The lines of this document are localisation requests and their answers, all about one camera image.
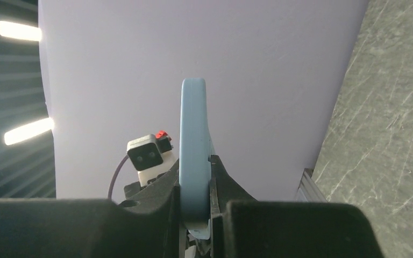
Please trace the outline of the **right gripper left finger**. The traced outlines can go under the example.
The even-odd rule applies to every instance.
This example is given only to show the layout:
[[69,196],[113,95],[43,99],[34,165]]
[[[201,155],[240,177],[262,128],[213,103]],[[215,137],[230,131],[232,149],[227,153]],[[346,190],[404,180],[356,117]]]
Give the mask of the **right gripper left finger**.
[[178,257],[179,185],[159,207],[0,199],[0,257]]

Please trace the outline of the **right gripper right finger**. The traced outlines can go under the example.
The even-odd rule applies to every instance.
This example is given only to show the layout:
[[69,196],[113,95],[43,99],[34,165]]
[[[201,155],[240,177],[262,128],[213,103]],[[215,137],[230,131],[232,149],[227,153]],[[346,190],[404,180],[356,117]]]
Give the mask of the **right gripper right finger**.
[[212,257],[383,257],[371,224],[350,204],[264,202],[210,157]]

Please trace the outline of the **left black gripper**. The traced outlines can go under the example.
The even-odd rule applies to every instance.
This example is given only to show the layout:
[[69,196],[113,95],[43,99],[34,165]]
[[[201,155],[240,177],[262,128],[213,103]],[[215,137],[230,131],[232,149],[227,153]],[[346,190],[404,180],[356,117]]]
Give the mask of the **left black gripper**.
[[170,199],[173,189],[177,185],[178,177],[179,170],[175,168],[157,176],[145,187],[142,187],[139,182],[126,185],[124,186],[125,200],[119,206],[135,207],[142,204],[143,206],[159,207]]

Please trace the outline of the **phone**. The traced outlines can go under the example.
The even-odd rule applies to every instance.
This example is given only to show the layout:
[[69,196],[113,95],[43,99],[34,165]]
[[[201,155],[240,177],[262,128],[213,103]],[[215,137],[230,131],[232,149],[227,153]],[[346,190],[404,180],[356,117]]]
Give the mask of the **phone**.
[[179,184],[183,223],[197,239],[207,240],[210,226],[209,157],[215,153],[208,127],[206,83],[186,78],[181,89]]

